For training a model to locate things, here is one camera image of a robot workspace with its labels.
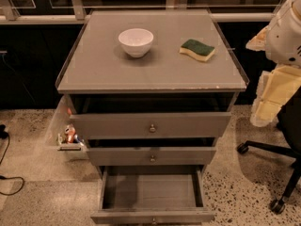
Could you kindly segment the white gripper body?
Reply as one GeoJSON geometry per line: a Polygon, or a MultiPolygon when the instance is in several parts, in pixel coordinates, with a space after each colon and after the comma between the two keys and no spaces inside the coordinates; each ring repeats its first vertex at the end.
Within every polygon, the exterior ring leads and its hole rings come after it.
{"type": "Polygon", "coordinates": [[[301,65],[301,0],[287,0],[267,27],[265,54],[277,64],[301,65]]]}

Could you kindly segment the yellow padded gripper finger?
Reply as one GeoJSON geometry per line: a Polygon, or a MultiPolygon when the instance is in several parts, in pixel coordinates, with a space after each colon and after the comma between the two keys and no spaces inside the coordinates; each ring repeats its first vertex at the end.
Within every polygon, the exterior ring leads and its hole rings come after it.
{"type": "Polygon", "coordinates": [[[277,65],[271,72],[263,71],[250,122],[257,127],[268,125],[300,88],[301,69],[296,66],[277,65]]]}
{"type": "Polygon", "coordinates": [[[268,31],[268,26],[264,27],[257,35],[255,35],[246,44],[246,49],[252,51],[264,51],[266,47],[266,35],[268,31]]]}

